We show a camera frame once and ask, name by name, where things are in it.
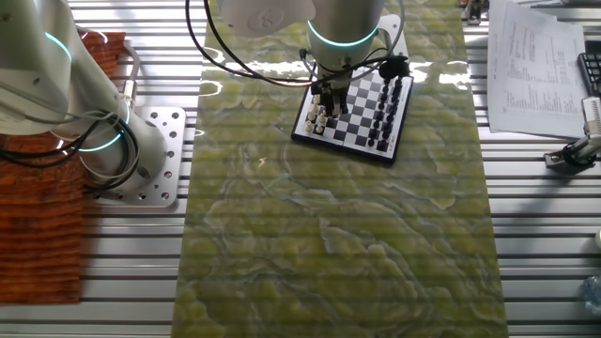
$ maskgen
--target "green marble surface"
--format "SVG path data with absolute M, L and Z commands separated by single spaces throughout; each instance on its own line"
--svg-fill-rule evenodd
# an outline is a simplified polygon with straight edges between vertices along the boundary
M 406 1 L 392 167 L 293 143 L 302 90 L 205 70 L 173 337 L 507 337 L 456 4 Z M 306 29 L 225 37 L 297 77 Z

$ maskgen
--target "black and white checkered board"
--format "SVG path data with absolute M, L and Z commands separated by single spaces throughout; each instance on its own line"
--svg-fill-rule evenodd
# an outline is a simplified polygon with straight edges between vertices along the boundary
M 359 69 L 356 74 L 364 71 L 365 69 Z M 400 84 L 400 92 L 395 96 L 394 89 Z M 325 122 L 320 118 L 325 108 L 315 107 L 315 101 L 319 98 L 314 98 L 307 90 L 292 138 L 394 163 L 412 85 L 413 78 L 405 77 L 393 79 L 387 86 L 375 71 L 350 85 L 348 114 L 338 118 L 330 117 Z M 385 87 L 387 95 L 382 97 Z M 315 112 L 316 109 L 316 119 L 308 125 L 310 112 Z

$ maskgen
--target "mounting plate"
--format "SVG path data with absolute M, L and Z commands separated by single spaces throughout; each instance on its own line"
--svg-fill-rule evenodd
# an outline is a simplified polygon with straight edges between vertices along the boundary
M 152 122 L 165 138 L 167 152 L 157 154 L 165 157 L 165 165 L 156 177 L 149 179 L 140 189 L 129 192 L 115 189 L 91 195 L 90 202 L 96 206 L 169 207 L 177 200 L 186 112 L 173 107 L 136 107 L 135 112 Z

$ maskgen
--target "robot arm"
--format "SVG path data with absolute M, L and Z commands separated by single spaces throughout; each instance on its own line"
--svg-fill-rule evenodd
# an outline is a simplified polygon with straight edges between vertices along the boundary
M 262 37 L 307 21 L 308 52 L 316 60 L 318 80 L 361 63 L 380 32 L 392 54 L 407 55 L 405 40 L 392 39 L 401 30 L 401 19 L 381 17 L 385 0 L 218 0 L 218 5 L 228 26 L 243 37 Z M 346 112 L 352 75 L 317 89 L 328 115 Z
M 116 116 L 135 135 L 131 143 L 137 146 L 130 148 L 138 150 L 123 169 L 129 156 L 118 142 L 124 133 L 112 128 L 117 124 L 104 122 L 107 127 L 90 132 L 79 151 L 94 183 L 106 186 L 102 183 L 112 177 L 134 172 L 120 189 L 135 189 L 161 171 L 164 137 L 132 110 L 130 98 L 92 58 L 66 0 L 0 1 L 0 46 L 0 133 L 52 131 L 70 142 L 85 135 L 100 114 Z M 99 114 L 93 119 L 86 112 Z

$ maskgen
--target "paper sheet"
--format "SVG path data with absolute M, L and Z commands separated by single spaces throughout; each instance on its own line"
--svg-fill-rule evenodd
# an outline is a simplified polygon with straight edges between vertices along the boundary
M 581 137 L 582 27 L 502 0 L 491 2 L 489 15 L 491 130 Z

